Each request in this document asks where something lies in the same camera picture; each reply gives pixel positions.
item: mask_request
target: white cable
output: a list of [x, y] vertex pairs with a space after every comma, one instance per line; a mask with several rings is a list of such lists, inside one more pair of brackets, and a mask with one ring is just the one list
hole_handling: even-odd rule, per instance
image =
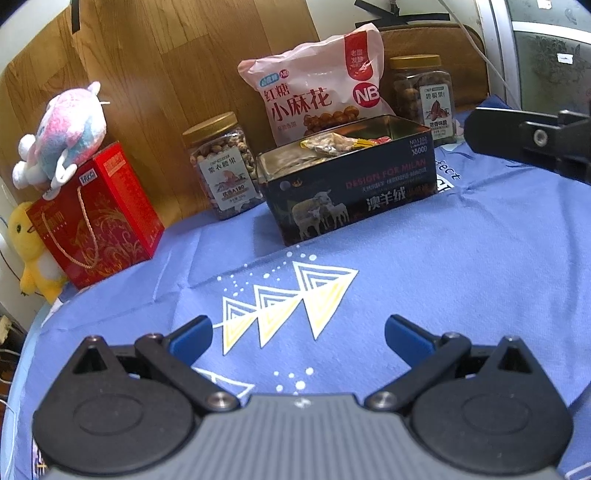
[[12, 412], [12, 416], [14, 416], [14, 418], [12, 419], [12, 448], [10, 450], [10, 455], [8, 456], [8, 465], [6, 466], [6, 471], [4, 472], [4, 475], [2, 475], [2, 478], [8, 478], [8, 472], [10, 472], [10, 467], [12, 464], [12, 457], [14, 456], [14, 444], [16, 443], [15, 436], [17, 435], [17, 414], [8, 404], [7, 401], [4, 401], [0, 398], [0, 403], [5, 405], [7, 410], [10, 410]]
[[450, 17], [452, 17], [454, 19], [454, 21], [462, 29], [462, 31], [464, 32], [464, 35], [467, 37], [468, 41], [470, 42], [470, 45], [472, 45], [472, 48], [474, 48], [474, 50], [476, 50], [476, 53], [478, 53], [478, 55], [480, 55], [482, 60], [484, 60], [486, 62], [486, 64], [491, 68], [491, 70], [495, 73], [495, 75], [497, 75], [500, 78], [500, 80], [503, 82], [503, 85], [505, 86], [505, 89], [507, 90], [507, 93], [511, 97], [511, 100], [513, 101], [515, 106], [519, 106], [519, 102], [516, 100], [515, 95], [513, 95], [513, 92], [511, 91], [509, 84], [507, 84], [507, 82], [503, 78], [503, 75], [501, 75], [500, 72], [496, 69], [496, 67], [492, 64], [492, 62], [488, 58], [486, 58], [486, 55], [484, 55], [480, 51], [480, 49], [478, 48], [478, 45], [476, 45], [476, 42], [474, 41], [474, 39], [470, 35], [470, 32], [468, 32], [467, 28], [464, 26], [464, 24], [462, 22], [460, 22], [460, 19], [452, 11], [452, 9], [447, 6], [447, 4], [445, 3], [445, 0], [439, 0], [439, 3], [442, 5], [443, 8], [445, 8], [445, 10], [447, 10], [447, 13], [449, 13]]
[[0, 353], [8, 353], [8, 354], [10, 354], [10, 355], [14, 355], [14, 356], [18, 356], [18, 357], [20, 357], [20, 356], [21, 356], [21, 354], [20, 354], [20, 353], [18, 353], [18, 352], [15, 352], [15, 351], [13, 351], [13, 350], [8, 350], [7, 348], [0, 348]]

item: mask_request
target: candy wrapper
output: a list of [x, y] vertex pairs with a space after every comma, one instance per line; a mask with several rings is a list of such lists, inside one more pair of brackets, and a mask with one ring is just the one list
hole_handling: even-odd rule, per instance
[[349, 138], [334, 132], [328, 132], [302, 140], [300, 145], [329, 157], [338, 157], [353, 150], [373, 147], [374, 145], [378, 145], [378, 142], [374, 140], [363, 140], [362, 138]]

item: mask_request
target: pink snack bag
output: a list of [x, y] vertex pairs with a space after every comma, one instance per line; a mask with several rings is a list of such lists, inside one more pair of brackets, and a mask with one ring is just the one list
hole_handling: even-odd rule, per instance
[[278, 147], [327, 128], [393, 114], [379, 95], [384, 44], [373, 24], [281, 55], [244, 60], [238, 73], [265, 101]]

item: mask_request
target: gift bag rope handle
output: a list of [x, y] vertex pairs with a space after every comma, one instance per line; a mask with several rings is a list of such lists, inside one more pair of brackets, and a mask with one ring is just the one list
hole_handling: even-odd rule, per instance
[[82, 262], [78, 262], [77, 259], [70, 256], [70, 254], [68, 254], [68, 252], [66, 252], [61, 247], [61, 245], [57, 242], [56, 237], [53, 235], [53, 232], [49, 228], [49, 225], [47, 225], [47, 220], [45, 219], [45, 212], [43, 212], [41, 214], [41, 219], [43, 220], [43, 225], [45, 225], [45, 228], [47, 228], [47, 232], [49, 232], [49, 236], [53, 240], [53, 243], [55, 243], [56, 247], [60, 250], [60, 252], [63, 253], [64, 256], [70, 262], [74, 263], [75, 265], [78, 265], [79, 267], [86, 268], [87, 270], [89, 270], [91, 268], [94, 268], [96, 266], [96, 264], [99, 262], [99, 244], [96, 241], [95, 233], [92, 231], [92, 226], [90, 225], [90, 220], [88, 219], [88, 215], [86, 214], [86, 208], [84, 207], [84, 202], [82, 201], [82, 187], [81, 186], [78, 187], [77, 192], [78, 192], [78, 201], [80, 202], [80, 207], [82, 208], [82, 215], [84, 215], [84, 221], [86, 222], [86, 226], [88, 227], [88, 230], [90, 232], [90, 236], [92, 237], [92, 242], [95, 245], [95, 259], [93, 260], [91, 265], [86, 265]]

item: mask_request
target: blue tablecloth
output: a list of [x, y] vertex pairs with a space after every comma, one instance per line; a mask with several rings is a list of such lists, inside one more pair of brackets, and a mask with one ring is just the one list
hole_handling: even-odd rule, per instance
[[[580, 398], [591, 381], [591, 188], [467, 145], [438, 149], [437, 164], [443, 192], [291, 248], [266, 205], [224, 222], [201, 214], [169, 228], [153, 260], [76, 295], [27, 345], [6, 479], [31, 478], [32, 413], [86, 335], [131, 343], [199, 314], [216, 328], [194, 367], [243, 400], [363, 398], [407, 369], [384, 341], [399, 313], [476, 343], [520, 335], [577, 421], [591, 421]], [[580, 426], [574, 438], [563, 472], [591, 460]], [[2, 473], [11, 449], [3, 440]]]

